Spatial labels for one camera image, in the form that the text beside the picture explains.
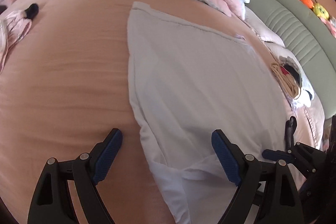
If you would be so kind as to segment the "white garment with navy trim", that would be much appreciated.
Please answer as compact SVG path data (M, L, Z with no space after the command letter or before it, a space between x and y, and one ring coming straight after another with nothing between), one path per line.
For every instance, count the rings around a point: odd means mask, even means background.
M212 133L261 160L285 147L288 101L245 40L148 4L133 4L127 43L129 100L159 191L176 223L217 223L236 187Z

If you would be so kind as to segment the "cream folded garment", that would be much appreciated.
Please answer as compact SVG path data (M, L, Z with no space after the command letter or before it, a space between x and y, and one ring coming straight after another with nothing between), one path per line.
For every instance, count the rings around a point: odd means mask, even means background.
M284 94L289 98L298 98L301 94L301 89L294 77L278 63L272 63L271 70Z

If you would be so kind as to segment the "pink bed sheet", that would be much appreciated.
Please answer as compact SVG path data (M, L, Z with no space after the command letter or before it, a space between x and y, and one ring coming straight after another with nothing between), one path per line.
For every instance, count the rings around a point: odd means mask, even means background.
M245 40L269 68L273 56L236 16L197 0L17 0L40 7L1 73L1 198L26 223L51 158L72 160L113 128L123 144L97 188L117 223L176 223L149 169L129 100L127 22L133 4Z

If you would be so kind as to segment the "grey green padded headboard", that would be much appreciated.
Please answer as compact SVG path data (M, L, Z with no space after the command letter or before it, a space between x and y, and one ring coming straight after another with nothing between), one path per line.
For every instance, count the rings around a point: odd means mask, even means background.
M300 0L251 0L251 9L303 67L325 117L335 115L335 38Z

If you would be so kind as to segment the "pink plush toy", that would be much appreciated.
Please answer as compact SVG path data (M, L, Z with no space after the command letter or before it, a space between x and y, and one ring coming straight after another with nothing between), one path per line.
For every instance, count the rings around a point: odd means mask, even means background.
M332 36L333 36L334 38L336 38L336 24L335 24L335 18L331 16L331 17L326 21L325 24L326 24L328 30L330 31L330 33L332 34Z

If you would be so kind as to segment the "yellow plush toy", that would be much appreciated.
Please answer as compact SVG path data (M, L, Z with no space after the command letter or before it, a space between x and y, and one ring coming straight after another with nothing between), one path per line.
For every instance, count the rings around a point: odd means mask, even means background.
M316 16L318 16L319 18L323 18L324 20L328 20L330 17L327 10L320 3L315 3L313 5L313 12Z

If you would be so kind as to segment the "orange plush toy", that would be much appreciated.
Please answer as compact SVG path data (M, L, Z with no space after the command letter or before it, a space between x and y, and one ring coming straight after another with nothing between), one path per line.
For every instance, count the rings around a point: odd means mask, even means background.
M309 9L314 7L314 3L312 0L300 0L304 5L306 5Z

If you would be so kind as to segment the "pink patterned small garment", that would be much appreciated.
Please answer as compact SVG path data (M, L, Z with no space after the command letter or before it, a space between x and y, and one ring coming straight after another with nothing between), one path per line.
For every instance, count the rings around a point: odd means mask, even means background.
M13 11L1 19L1 72L10 51L29 33L38 13L39 6L33 3L27 9Z

